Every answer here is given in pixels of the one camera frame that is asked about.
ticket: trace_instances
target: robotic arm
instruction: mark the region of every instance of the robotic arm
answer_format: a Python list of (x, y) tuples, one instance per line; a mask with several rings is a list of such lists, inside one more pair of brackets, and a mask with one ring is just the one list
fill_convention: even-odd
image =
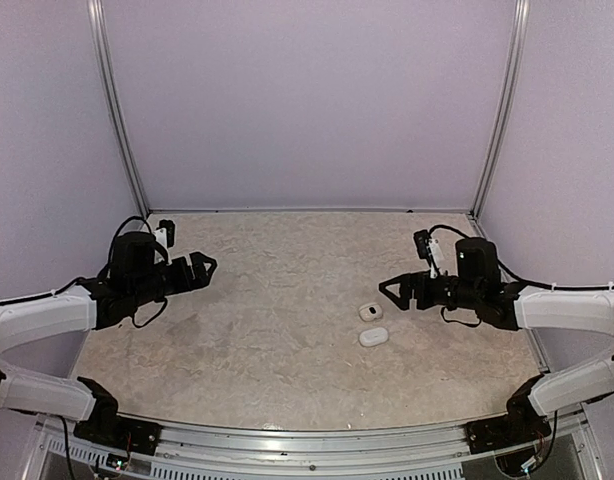
[[(458, 275), (442, 274), (430, 232), (416, 232), (414, 243), (430, 270), (406, 273), (379, 285), (380, 292), (401, 310), (408, 310), (415, 300), (419, 310), (436, 305), (472, 310), (481, 322), (503, 330), (567, 328), (614, 337), (612, 285), (557, 287), (518, 277), (520, 281), (505, 283), (500, 268), (511, 272), (498, 261), (496, 246), (484, 238), (456, 242)], [(389, 290), (394, 286), (398, 294)], [(468, 423), (470, 450), (481, 453), (548, 436), (547, 415), (612, 393), (614, 346), (566, 370), (528, 380), (507, 401), (505, 415)]]
[(174, 235), (175, 225), (167, 220), (153, 233), (117, 234), (108, 263), (96, 277), (77, 279), (59, 291), (1, 301), (0, 408), (67, 417), (78, 422), (77, 437), (123, 450), (131, 438), (134, 451), (153, 454), (160, 426), (119, 416), (116, 399), (94, 380), (23, 369), (1, 354), (41, 338), (101, 330), (127, 317), (133, 320), (147, 303), (162, 303), (162, 313), (170, 295), (208, 286), (216, 260), (194, 252), (191, 265), (184, 257), (170, 261), (167, 249)]

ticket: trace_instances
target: white wall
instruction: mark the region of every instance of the white wall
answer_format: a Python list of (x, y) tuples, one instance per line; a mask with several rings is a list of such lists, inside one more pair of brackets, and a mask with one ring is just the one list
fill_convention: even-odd
[[(0, 2), (0, 298), (94, 275), (134, 206), (85, 1)], [(10, 352), (66, 374), (81, 335)], [(0, 479), (18, 478), (35, 417), (0, 411)]]
[(468, 210), (514, 5), (105, 2), (151, 206)]
[[(547, 282), (614, 281), (614, 1), (533, 0), (483, 224), (501, 258)], [(541, 332), (562, 368), (607, 344)], [(614, 479), (614, 396), (586, 408)]]

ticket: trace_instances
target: beige table surface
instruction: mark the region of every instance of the beige table surface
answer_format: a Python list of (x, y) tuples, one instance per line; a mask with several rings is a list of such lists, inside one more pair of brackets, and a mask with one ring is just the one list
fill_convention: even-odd
[[(158, 222), (160, 216), (150, 221)], [(168, 215), (174, 254), (218, 260), (212, 284), (171, 297), (136, 330), (92, 332), (75, 368), (120, 402), (156, 419), (246, 428), (340, 430), (411, 426), (503, 412), (537, 374), (525, 334), (445, 324), (439, 309), (401, 312), (379, 282), (426, 269), (412, 233), (465, 216), (407, 213)], [(449, 232), (437, 238), (455, 271)], [(357, 308), (378, 301), (384, 318)], [(142, 322), (157, 310), (143, 307)], [(474, 320), (465, 312), (453, 317)], [(387, 328), (387, 343), (358, 335)]]

